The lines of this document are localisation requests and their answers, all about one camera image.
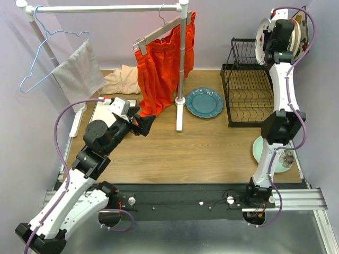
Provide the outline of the teal scalloped ceramic plate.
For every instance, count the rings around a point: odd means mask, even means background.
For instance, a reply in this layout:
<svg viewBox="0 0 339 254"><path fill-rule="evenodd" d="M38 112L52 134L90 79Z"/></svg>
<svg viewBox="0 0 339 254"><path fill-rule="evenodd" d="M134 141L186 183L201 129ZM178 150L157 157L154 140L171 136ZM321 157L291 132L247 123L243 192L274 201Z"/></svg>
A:
<svg viewBox="0 0 339 254"><path fill-rule="evenodd" d="M221 113L224 108L224 100L214 89L200 87L188 93L185 105L193 115L210 119Z"/></svg>

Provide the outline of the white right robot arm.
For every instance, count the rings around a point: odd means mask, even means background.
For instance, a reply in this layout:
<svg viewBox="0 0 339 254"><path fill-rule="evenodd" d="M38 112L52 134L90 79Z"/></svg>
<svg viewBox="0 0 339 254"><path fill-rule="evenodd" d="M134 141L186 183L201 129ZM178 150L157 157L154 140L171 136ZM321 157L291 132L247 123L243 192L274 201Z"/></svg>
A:
<svg viewBox="0 0 339 254"><path fill-rule="evenodd" d="M279 156L300 129L305 128L306 115L299 110L293 85L293 64L289 49L295 24L289 19L263 19L256 35L256 60L266 65L272 80L273 113L261 126L263 150L258 168L244 193L249 207L269 201Z"/></svg>

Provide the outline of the watermelon pattern round plate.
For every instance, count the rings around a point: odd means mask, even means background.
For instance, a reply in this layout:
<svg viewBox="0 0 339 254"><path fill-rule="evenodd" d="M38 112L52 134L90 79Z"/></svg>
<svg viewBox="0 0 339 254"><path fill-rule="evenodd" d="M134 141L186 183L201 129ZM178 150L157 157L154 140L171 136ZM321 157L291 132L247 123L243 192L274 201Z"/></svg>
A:
<svg viewBox="0 0 339 254"><path fill-rule="evenodd" d="M259 25L256 38L255 38L255 57L259 65L265 66L265 48L268 39L271 36L271 20L263 19Z"/></svg>

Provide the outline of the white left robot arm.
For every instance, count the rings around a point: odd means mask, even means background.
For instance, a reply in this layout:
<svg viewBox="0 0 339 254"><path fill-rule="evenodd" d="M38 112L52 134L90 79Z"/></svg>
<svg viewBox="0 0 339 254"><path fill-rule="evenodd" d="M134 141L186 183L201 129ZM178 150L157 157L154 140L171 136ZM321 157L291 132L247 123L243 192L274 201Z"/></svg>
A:
<svg viewBox="0 0 339 254"><path fill-rule="evenodd" d="M79 201L82 194L98 179L111 162L110 153L127 134L147 136L156 116L138 115L138 107L110 106L114 122L92 120L85 131L85 146L77 154L67 177L43 210L28 223L20 223L15 233L25 243L24 252L61 253L70 236L93 214L104 210L117 215L130 212L119 207L119 190L101 182L91 195Z"/></svg>

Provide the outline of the floral round plate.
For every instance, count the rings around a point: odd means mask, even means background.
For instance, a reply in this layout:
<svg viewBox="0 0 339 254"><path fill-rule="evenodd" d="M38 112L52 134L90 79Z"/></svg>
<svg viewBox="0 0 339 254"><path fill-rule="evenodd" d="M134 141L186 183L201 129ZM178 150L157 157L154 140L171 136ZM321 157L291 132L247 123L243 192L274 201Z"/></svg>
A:
<svg viewBox="0 0 339 254"><path fill-rule="evenodd" d="M259 163L263 151L263 138L258 137L252 145L254 159ZM279 162L276 165L275 173L288 171L295 162L295 156L292 150L284 149L279 156Z"/></svg>

